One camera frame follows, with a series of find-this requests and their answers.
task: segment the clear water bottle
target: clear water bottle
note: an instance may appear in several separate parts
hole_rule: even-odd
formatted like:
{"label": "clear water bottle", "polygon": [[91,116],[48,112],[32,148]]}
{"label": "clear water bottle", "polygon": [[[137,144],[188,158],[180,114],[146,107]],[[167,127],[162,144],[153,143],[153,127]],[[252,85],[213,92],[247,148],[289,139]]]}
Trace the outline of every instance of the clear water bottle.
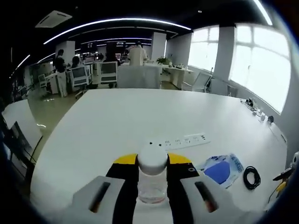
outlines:
{"label": "clear water bottle", "polygon": [[146,146],[137,156],[139,163],[138,198],[144,203],[160,203],[167,198],[168,155],[160,146]]}

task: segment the coiled cable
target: coiled cable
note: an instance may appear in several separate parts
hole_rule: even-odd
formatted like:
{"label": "coiled cable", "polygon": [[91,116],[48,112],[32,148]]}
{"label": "coiled cable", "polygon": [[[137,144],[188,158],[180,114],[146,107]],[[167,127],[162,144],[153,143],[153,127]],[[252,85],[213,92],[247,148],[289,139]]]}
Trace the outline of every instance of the coiled cable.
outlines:
{"label": "coiled cable", "polygon": [[[254,183],[250,183],[247,179],[247,175],[249,173],[253,173],[254,174]],[[244,181],[244,184],[245,186],[247,187],[247,189],[249,190],[253,190],[255,189],[258,185],[260,185],[261,183],[261,177],[260,175],[258,174],[258,171],[252,167],[252,166],[249,166],[249,167],[246,167],[246,169],[244,170],[244,173],[243,173],[243,181]]]}

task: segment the ceiling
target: ceiling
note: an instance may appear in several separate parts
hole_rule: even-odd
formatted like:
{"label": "ceiling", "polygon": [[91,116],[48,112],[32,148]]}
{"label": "ceiling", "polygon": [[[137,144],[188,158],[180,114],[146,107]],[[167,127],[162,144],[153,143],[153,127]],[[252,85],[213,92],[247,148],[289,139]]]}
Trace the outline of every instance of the ceiling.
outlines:
{"label": "ceiling", "polygon": [[[167,39],[176,33],[183,35],[192,32],[183,28],[166,24],[144,21],[114,21],[99,23],[73,30],[53,41],[43,44],[48,39],[73,27],[112,18],[138,17],[173,22],[182,26],[197,29],[209,25],[232,25],[237,22],[254,22],[266,24],[251,0],[185,0],[179,4],[152,0],[150,2],[44,2],[43,4],[28,1],[11,6],[11,17],[7,26],[8,43],[5,47],[12,49],[10,74],[28,55],[30,57],[22,65],[33,64],[55,51],[55,46],[63,41],[76,41],[76,48],[82,42],[119,37],[151,38],[154,29],[167,34]],[[35,28],[36,24],[47,14],[57,10],[72,16],[71,19],[54,28]]]}

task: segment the bright window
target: bright window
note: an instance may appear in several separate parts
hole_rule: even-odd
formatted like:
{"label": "bright window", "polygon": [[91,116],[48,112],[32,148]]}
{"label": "bright window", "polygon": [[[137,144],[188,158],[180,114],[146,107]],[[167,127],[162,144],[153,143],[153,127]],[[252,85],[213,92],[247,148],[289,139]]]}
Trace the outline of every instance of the bright window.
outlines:
{"label": "bright window", "polygon": [[281,113],[291,78],[285,36],[270,28],[238,25],[234,54],[229,79]]}
{"label": "bright window", "polygon": [[188,65],[208,71],[214,69],[218,51],[218,39],[218,26],[194,31],[191,39]]}

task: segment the electrical outlet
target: electrical outlet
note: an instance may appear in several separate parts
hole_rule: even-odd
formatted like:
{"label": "electrical outlet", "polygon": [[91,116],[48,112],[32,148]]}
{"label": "electrical outlet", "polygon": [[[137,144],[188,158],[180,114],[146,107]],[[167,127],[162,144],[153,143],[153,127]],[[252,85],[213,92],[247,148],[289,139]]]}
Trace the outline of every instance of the electrical outlet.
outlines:
{"label": "electrical outlet", "polygon": [[209,143],[210,140],[207,138],[205,133],[186,135],[180,138],[167,139],[167,140],[155,140],[151,141],[150,144],[157,144],[158,146],[164,147],[166,151],[192,147]]}

